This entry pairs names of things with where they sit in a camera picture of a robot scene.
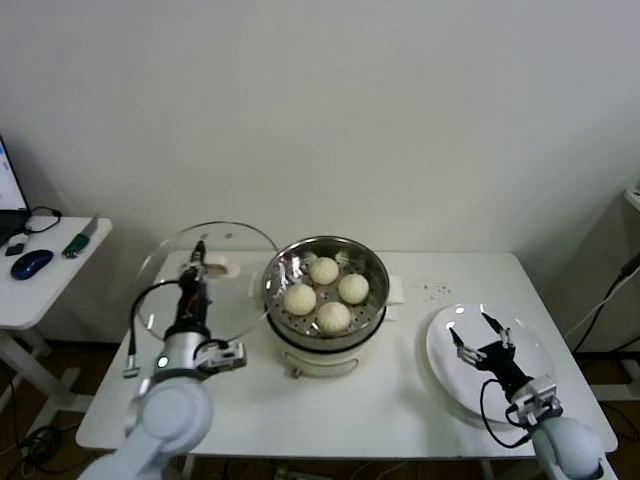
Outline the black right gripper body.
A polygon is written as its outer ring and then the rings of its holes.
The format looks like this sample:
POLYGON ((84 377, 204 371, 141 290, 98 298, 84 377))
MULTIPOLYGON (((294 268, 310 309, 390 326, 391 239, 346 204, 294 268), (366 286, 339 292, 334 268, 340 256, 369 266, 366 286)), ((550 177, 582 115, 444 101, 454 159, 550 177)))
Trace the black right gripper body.
POLYGON ((501 342, 493 342, 482 347, 479 352, 483 357, 477 362, 477 368, 480 371, 491 372, 506 396, 513 396, 532 380, 532 377, 525 374, 516 364, 514 345, 504 347, 501 342))

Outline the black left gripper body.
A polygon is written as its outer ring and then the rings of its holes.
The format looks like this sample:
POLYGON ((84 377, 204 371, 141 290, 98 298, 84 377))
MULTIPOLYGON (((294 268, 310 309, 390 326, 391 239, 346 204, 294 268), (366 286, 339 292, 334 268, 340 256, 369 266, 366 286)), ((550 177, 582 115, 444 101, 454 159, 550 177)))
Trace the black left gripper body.
POLYGON ((168 333, 209 333, 206 326, 208 307, 211 303, 208 287, 203 280, 182 278, 178 281, 181 295, 178 300, 175 320, 168 333))

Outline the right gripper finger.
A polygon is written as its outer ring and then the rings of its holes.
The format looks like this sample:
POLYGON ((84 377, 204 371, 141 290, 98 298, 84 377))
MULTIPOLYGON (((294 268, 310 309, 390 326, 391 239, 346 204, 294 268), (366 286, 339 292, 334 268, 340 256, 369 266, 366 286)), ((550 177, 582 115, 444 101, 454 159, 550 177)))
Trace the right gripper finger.
POLYGON ((485 345, 481 348, 482 351, 514 351, 515 344, 512 341, 511 329, 505 328, 497 319, 483 312, 482 316, 491 327, 491 329, 499 336, 497 341, 485 345))
POLYGON ((474 348, 468 347, 453 328, 450 328, 449 332, 456 348, 457 357, 464 363, 472 366, 476 370, 479 370, 483 362, 483 353, 474 348))

